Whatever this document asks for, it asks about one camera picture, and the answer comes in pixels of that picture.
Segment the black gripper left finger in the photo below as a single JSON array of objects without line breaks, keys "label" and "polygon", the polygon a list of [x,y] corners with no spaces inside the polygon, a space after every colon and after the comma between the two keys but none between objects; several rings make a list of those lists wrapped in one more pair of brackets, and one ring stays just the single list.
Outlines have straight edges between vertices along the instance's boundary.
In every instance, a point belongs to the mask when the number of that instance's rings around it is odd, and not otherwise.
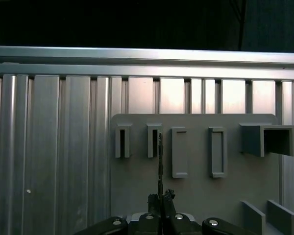
[{"label": "black gripper left finger", "polygon": [[159,235],[161,233],[160,200],[157,194],[148,196],[148,212],[128,216],[113,216],[98,222],[77,235]]}]

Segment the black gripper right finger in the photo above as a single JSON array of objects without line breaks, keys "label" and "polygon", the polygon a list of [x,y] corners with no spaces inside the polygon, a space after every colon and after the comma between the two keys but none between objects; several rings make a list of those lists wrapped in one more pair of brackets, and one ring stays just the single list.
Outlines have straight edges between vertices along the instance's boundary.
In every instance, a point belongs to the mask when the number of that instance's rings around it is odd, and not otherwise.
[{"label": "black gripper right finger", "polygon": [[177,213],[173,203],[174,190],[167,189],[162,196],[162,222],[165,235],[253,235],[254,232],[231,224],[225,220],[210,217],[197,223],[192,215]]}]

